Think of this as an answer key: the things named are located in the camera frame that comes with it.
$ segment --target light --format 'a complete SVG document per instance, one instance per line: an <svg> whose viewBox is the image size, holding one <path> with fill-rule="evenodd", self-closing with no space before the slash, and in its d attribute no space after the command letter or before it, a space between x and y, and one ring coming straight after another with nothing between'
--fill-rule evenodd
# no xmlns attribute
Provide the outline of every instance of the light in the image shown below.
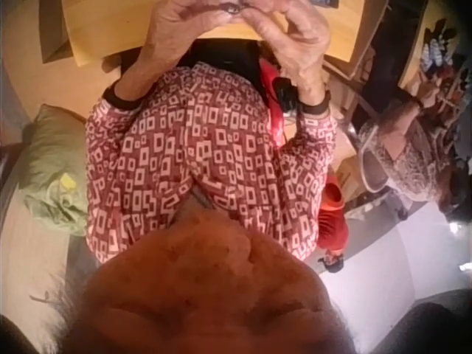
<svg viewBox="0 0 472 354"><path fill-rule="evenodd" d="M449 229L453 234L456 234L459 231L459 224L458 223L449 223Z"/></svg>
<svg viewBox="0 0 472 354"><path fill-rule="evenodd" d="M472 263L466 263L459 266L460 271L472 271Z"/></svg>

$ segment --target red and white patterned shirt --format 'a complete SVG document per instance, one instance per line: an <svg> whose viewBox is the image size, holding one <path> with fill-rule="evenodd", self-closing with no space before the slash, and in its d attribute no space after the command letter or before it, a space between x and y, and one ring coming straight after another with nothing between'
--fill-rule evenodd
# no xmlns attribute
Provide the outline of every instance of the red and white patterned shirt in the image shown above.
<svg viewBox="0 0 472 354"><path fill-rule="evenodd" d="M168 227L192 187L300 260L315 248L336 122L301 115L277 149L246 79L198 63L163 75L133 111L104 99L87 122L87 244L105 262Z"/></svg>

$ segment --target phone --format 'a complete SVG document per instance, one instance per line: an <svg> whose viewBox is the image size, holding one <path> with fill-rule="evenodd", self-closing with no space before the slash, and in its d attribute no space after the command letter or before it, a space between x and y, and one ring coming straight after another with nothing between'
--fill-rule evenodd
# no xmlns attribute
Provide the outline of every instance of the phone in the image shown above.
<svg viewBox="0 0 472 354"><path fill-rule="evenodd" d="M310 3L316 6L323 6L323 7L332 7L333 9L337 9L339 7L340 0L310 0Z"/></svg>

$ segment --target yellow tag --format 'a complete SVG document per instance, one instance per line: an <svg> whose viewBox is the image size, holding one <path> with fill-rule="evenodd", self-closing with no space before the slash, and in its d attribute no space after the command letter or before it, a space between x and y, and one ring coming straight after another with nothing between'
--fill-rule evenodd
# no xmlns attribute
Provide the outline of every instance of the yellow tag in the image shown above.
<svg viewBox="0 0 472 354"><path fill-rule="evenodd" d="M77 187L77 183L67 173L64 173L60 178L60 184L67 190L74 190Z"/></svg>

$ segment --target wall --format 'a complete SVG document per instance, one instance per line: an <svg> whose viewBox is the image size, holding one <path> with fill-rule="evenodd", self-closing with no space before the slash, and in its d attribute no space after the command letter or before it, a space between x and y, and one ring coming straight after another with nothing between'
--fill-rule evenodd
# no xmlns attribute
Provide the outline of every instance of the wall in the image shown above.
<svg viewBox="0 0 472 354"><path fill-rule="evenodd" d="M397 229L356 256L337 274L321 275L360 353L368 353L414 302L409 263Z"/></svg>
<svg viewBox="0 0 472 354"><path fill-rule="evenodd" d="M426 204L412 218L400 223L416 299L470 285L459 265L471 261L470 229L453 235L435 204Z"/></svg>

